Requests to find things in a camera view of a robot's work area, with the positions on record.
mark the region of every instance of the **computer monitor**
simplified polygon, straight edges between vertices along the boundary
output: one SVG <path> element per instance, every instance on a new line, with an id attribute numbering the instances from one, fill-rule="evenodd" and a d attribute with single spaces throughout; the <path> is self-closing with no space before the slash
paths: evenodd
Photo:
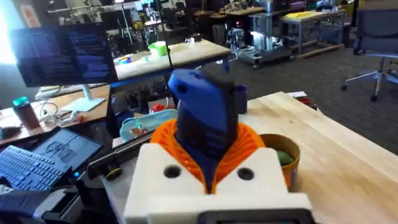
<path id="1" fill-rule="evenodd" d="M 89 111 L 104 99 L 87 84 L 118 81 L 102 23 L 12 30 L 10 44 L 27 87 L 84 84 L 86 98 L 62 110 Z"/>
<path id="2" fill-rule="evenodd" d="M 160 6 L 160 8 L 157 7 L 157 2 L 152 2 L 152 3 L 150 4 L 150 7 L 153 8 L 155 11 L 158 11 L 158 12 L 162 10 L 162 5 L 159 4 L 159 6 Z"/>
<path id="3" fill-rule="evenodd" d="M 127 25 L 132 27 L 132 20 L 130 15 L 130 10 L 124 10 L 124 15 L 126 15 Z M 124 15 L 122 10 L 109 11 L 101 13 L 101 20 L 104 23 L 106 30 L 116 30 L 125 29 L 126 21 L 124 20 Z"/>
<path id="4" fill-rule="evenodd" d="M 144 8 L 142 8 L 142 3 L 140 1 L 136 1 L 134 3 L 134 7 L 136 8 L 137 11 L 142 11 Z"/>

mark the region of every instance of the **screen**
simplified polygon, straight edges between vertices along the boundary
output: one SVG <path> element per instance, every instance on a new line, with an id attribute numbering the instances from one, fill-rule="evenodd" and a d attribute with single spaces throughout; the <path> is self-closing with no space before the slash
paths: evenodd
<path id="1" fill-rule="evenodd" d="M 137 11 L 142 11 L 142 10 L 144 10 L 144 9 L 142 8 L 142 3 L 141 3 L 140 1 L 135 2 L 135 3 L 134 3 L 134 7 L 136 8 Z"/>
<path id="2" fill-rule="evenodd" d="M 10 41 L 28 87 L 118 80 L 101 23 L 19 29 Z"/>
<path id="3" fill-rule="evenodd" d="M 295 222 L 222 222 L 222 224 L 296 224 Z"/>

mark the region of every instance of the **black hole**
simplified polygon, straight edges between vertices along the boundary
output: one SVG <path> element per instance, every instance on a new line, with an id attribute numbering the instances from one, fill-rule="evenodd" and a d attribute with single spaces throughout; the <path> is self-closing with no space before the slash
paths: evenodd
<path id="1" fill-rule="evenodd" d="M 177 86 L 177 91 L 179 91 L 181 94 L 186 94 L 188 89 L 185 85 L 178 85 Z"/>
<path id="2" fill-rule="evenodd" d="M 167 178 L 176 178 L 181 174 L 181 168 L 178 166 L 168 166 L 164 170 L 164 175 Z"/>
<path id="3" fill-rule="evenodd" d="M 249 168 L 240 168 L 238 176 L 243 180 L 251 180 L 254 177 L 254 172 Z"/>

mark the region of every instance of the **green lid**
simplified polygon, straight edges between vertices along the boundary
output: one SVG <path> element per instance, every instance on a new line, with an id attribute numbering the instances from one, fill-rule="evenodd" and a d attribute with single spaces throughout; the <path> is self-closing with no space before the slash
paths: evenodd
<path id="1" fill-rule="evenodd" d="M 14 106 L 26 105 L 29 104 L 29 100 L 27 99 L 27 96 L 22 96 L 13 100 L 12 104 Z"/>

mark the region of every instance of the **window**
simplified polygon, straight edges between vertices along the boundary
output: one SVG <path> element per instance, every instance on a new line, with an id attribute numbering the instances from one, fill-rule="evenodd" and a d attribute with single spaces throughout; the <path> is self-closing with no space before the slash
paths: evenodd
<path id="1" fill-rule="evenodd" d="M 8 39 L 8 28 L 6 18 L 0 9 L 0 63 L 15 64 L 15 56 L 11 50 Z"/>

